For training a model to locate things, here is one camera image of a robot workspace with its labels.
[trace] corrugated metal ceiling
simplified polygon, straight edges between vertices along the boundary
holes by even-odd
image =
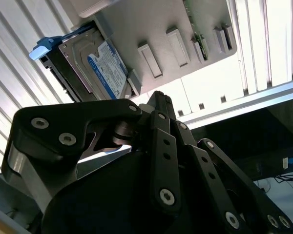
[[[55,3],[0,0],[0,165],[18,109],[71,102],[50,71],[28,56],[41,37],[63,35],[72,28]]]

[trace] screw head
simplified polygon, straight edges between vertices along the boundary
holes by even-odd
[[[165,118],[166,118],[165,115],[163,115],[163,114],[161,114],[161,113],[159,113],[158,116],[159,116],[160,118],[162,118],[162,119],[165,119]]]
[[[272,217],[271,215],[267,215],[267,218],[268,218],[269,222],[270,222],[275,228],[279,228],[279,224],[278,224],[277,220],[275,220],[274,217]]]
[[[162,189],[160,191],[160,198],[168,206],[172,206],[175,203],[175,197],[168,189]]]
[[[187,126],[184,123],[179,123],[179,125],[182,129],[187,129]]]
[[[287,228],[290,228],[290,227],[291,227],[290,224],[289,224],[289,222],[285,219],[285,217],[283,217],[283,216],[279,216],[279,219],[280,219],[281,223],[282,223],[284,226],[286,226]]]
[[[73,134],[70,134],[70,133],[62,133],[59,136],[59,141],[63,145],[71,146],[71,145],[74,145],[77,140],[76,140],[76,137]]]
[[[226,220],[234,229],[238,229],[240,227],[239,220],[233,213],[226,212]]]
[[[214,145],[213,145],[211,142],[207,141],[206,144],[207,144],[210,148],[212,148],[212,149],[214,148]]]
[[[49,127],[49,122],[44,118],[34,118],[31,120],[31,125],[35,128],[45,129]]]
[[[130,108],[132,111],[137,111],[137,108],[134,107],[134,106],[129,106],[129,108]]]

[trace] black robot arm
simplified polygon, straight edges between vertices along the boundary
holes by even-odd
[[[81,158],[131,152],[76,179]],[[42,233],[293,234],[290,219],[209,139],[176,120],[171,99],[24,108],[2,164],[29,193]]]

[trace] blue hard drive label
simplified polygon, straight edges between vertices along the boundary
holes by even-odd
[[[128,71],[114,48],[106,41],[99,47],[99,57],[88,55],[88,62],[112,99],[118,99],[124,88]]]

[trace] hard drive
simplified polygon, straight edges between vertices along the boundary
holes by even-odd
[[[97,27],[64,40],[41,61],[75,101],[130,98],[134,93],[121,57]]]

